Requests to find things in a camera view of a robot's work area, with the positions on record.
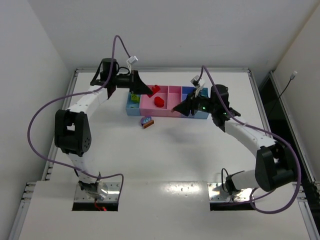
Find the yellow lego brick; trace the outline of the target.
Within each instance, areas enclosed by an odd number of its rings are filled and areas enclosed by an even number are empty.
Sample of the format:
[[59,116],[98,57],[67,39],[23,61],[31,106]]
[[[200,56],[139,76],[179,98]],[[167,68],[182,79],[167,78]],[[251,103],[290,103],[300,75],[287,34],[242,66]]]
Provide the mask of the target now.
[[140,102],[140,96],[137,94],[131,94],[130,99],[133,103],[139,103]]

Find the red two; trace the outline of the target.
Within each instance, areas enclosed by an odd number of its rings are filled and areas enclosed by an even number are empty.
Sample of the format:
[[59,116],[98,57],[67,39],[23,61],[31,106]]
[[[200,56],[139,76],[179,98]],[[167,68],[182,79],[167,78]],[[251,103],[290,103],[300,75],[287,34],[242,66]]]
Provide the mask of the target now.
[[153,86],[151,87],[152,93],[151,93],[151,94],[148,94],[147,96],[148,96],[149,98],[151,98],[151,97],[154,96],[156,93],[158,93],[160,90],[161,90],[161,88],[160,88],[157,84],[155,84],[155,85],[153,85]]

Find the red round lego piece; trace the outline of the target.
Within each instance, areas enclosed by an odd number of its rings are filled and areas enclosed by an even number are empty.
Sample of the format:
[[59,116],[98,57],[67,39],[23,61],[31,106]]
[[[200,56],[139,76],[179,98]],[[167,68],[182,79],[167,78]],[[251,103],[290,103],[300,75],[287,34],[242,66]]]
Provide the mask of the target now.
[[156,96],[154,98],[154,105],[157,107],[157,108],[163,108],[165,106],[165,101],[163,98],[159,97],[159,96]]

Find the purple flower lego piece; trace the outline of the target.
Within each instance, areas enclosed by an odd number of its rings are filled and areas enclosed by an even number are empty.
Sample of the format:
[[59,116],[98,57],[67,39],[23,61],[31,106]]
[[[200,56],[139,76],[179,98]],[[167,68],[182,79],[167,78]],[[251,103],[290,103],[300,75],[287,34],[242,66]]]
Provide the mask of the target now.
[[151,120],[152,120],[151,116],[144,116],[140,119],[140,124],[143,126],[144,124],[147,124]]

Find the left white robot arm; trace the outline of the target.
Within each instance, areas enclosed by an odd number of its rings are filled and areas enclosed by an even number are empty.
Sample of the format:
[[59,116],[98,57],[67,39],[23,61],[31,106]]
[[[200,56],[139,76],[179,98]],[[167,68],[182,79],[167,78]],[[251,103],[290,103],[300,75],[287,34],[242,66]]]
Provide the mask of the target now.
[[126,61],[128,73],[124,74],[119,72],[116,59],[102,59],[88,93],[66,110],[58,110],[55,114],[54,144],[71,160],[80,189],[95,200],[103,200],[108,192],[103,187],[102,176],[94,166],[94,155],[90,151],[92,136],[89,119],[117,88],[129,89],[136,95],[152,93],[138,71],[132,69],[137,61],[136,56],[129,57]]

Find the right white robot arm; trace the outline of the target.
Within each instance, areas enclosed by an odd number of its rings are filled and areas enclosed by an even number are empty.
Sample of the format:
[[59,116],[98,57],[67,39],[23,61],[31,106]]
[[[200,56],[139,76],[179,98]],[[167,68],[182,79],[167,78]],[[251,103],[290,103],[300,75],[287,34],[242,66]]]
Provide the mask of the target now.
[[297,164],[290,149],[282,142],[244,125],[241,114],[230,107],[226,86],[218,84],[211,87],[209,97],[192,91],[172,110],[186,117],[197,111],[211,114],[218,128],[237,139],[253,154],[253,170],[226,177],[223,186],[230,195],[247,188],[270,192],[298,179]]

